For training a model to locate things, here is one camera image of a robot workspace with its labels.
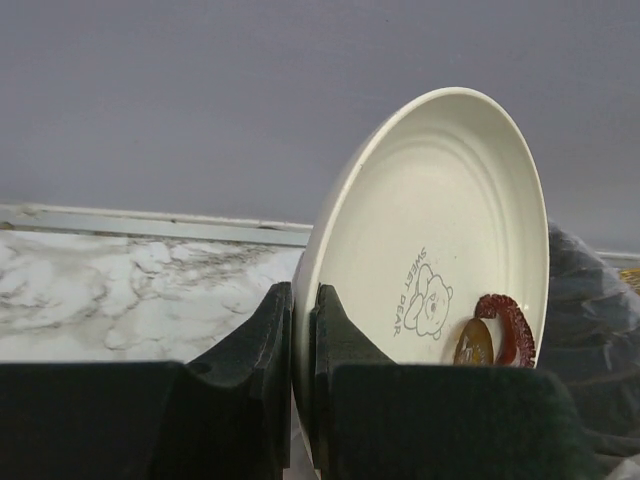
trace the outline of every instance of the white marble surface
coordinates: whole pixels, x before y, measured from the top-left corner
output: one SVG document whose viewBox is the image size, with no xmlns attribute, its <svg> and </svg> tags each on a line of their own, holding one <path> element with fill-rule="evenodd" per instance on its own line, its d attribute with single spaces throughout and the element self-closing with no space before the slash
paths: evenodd
<svg viewBox="0 0 640 480">
<path fill-rule="evenodd" d="M 301 251 L 0 231 L 0 361 L 189 361 L 290 280 Z"/>
</svg>

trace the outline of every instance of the food scrap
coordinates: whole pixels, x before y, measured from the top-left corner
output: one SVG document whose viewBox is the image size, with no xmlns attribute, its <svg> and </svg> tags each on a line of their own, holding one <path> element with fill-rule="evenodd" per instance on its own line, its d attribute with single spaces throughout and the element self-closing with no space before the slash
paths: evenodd
<svg viewBox="0 0 640 480">
<path fill-rule="evenodd" d="M 454 365 L 492 365 L 493 344 L 487 325 L 479 318 L 467 322 L 453 357 Z"/>
<path fill-rule="evenodd" d="M 503 342 L 495 362 L 491 334 L 481 320 L 500 318 Z M 484 295 L 478 300 L 474 318 L 465 326 L 454 355 L 454 364 L 514 365 L 533 367 L 536 356 L 531 328 L 518 304 L 506 295 Z"/>
</svg>

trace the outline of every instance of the gray wall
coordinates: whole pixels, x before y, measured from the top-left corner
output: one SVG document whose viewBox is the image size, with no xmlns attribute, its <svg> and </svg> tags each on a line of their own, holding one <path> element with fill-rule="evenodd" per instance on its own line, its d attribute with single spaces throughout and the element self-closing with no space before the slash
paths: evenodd
<svg viewBox="0 0 640 480">
<path fill-rule="evenodd" d="M 0 197 L 311 223 L 381 120 L 463 85 L 555 219 L 640 252 L 639 47 L 633 1 L 5 0 Z"/>
</svg>

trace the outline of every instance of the white plate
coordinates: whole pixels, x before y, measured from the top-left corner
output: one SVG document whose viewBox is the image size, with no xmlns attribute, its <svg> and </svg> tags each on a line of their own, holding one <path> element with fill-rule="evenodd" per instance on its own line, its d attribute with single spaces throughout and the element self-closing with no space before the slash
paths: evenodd
<svg viewBox="0 0 640 480">
<path fill-rule="evenodd" d="M 301 259 L 293 386 L 303 428 L 319 284 L 336 288 L 351 321 L 394 361 L 446 364 L 486 293 L 518 302 L 539 351 L 548 278 L 542 190 L 513 120 L 474 90 L 415 99 L 346 166 Z M 500 329 L 492 334 L 498 351 Z"/>
</svg>

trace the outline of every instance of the bear illustration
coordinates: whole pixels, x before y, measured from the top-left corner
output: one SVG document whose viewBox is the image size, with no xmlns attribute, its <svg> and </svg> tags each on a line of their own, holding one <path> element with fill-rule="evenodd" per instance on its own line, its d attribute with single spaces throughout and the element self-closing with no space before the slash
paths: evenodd
<svg viewBox="0 0 640 480">
<path fill-rule="evenodd" d="M 440 339 L 451 297 L 453 288 L 445 285 L 440 275 L 434 275 L 428 265 L 422 265 L 404 317 L 405 328 L 415 330 L 420 337 L 431 335 L 434 340 Z"/>
</svg>

